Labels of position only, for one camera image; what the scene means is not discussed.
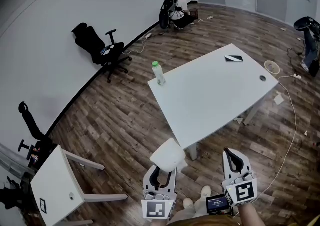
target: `black office chair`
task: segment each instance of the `black office chair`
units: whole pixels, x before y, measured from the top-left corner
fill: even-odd
[[[124,70],[125,73],[128,73],[128,70],[120,65],[120,63],[125,60],[132,61],[131,57],[125,57],[119,60],[122,52],[124,51],[125,44],[122,42],[115,43],[113,33],[117,30],[111,30],[106,33],[110,35],[111,45],[106,46],[106,44],[99,38],[93,27],[88,27],[86,23],[80,23],[73,31],[76,36],[75,43],[86,50],[92,57],[94,64],[107,66],[105,71],[109,71],[108,83],[111,83],[110,77],[113,74],[116,68]]]
[[[49,137],[45,136],[39,130],[34,117],[32,116],[28,106],[25,104],[24,101],[19,104],[19,112],[22,114],[22,117],[26,125],[28,126],[33,138],[39,141],[36,143],[35,146],[27,146],[24,144],[25,141],[22,140],[19,145],[18,152],[21,151],[21,148],[29,150],[28,155],[26,157],[26,159],[30,161],[28,166],[30,168],[32,167],[36,170],[39,170],[58,145],[54,144]]]

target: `overturned white table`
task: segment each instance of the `overturned white table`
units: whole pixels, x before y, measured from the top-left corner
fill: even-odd
[[[92,220],[61,221],[85,202],[109,202],[128,198],[126,194],[84,194],[68,160],[98,170],[105,169],[102,164],[92,162],[65,151],[60,145],[56,147],[31,182],[36,204],[47,226],[80,226],[93,224]]]
[[[227,55],[242,56],[243,62],[226,62]],[[198,142],[253,106],[243,122],[247,125],[278,84],[264,67],[233,44],[175,68],[164,77],[164,85],[157,79],[148,84],[177,141],[189,149],[193,160],[197,159]]]

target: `debris on floor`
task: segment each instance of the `debris on floor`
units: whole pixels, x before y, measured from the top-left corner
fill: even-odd
[[[283,99],[283,97],[282,97],[280,92],[277,91],[276,93],[278,95],[274,98],[274,101],[275,101],[276,105],[280,105],[285,101],[285,99]]]
[[[236,117],[233,121],[237,121],[238,124],[241,124],[244,119],[241,117]]]

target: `backpack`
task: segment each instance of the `backpack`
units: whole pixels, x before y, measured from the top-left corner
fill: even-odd
[[[161,29],[166,30],[170,24],[170,13],[176,10],[181,11],[180,7],[177,7],[178,0],[165,0],[160,10],[159,24]]]

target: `table leg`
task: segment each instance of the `table leg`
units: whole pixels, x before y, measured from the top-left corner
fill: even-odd
[[[189,148],[189,154],[190,154],[190,157],[193,161],[195,161],[197,159],[197,144],[192,144]]]
[[[256,115],[257,111],[259,110],[259,108],[261,107],[262,103],[264,102],[266,96],[264,96],[263,98],[261,98],[258,102],[255,103],[255,105],[253,105],[252,109],[249,112],[249,115],[245,118],[245,120],[243,121],[243,124],[246,126],[250,123],[250,121],[253,119],[253,117]]]
[[[83,198],[85,202],[109,202],[109,201],[126,200],[128,198],[128,195],[126,194],[117,194],[117,195],[84,194]]]
[[[75,154],[72,154],[69,151],[66,151],[64,149],[63,149],[63,152],[66,155],[68,160],[72,160],[72,161],[78,162],[80,164],[83,164],[84,166],[88,166],[88,167],[99,169],[99,170],[105,169],[105,166],[102,164],[98,164],[98,163],[92,162],[90,160],[84,159],[84,158],[77,156]]]
[[[56,226],[81,226],[81,225],[88,225],[93,223],[94,223],[93,220],[62,221],[56,224]]]

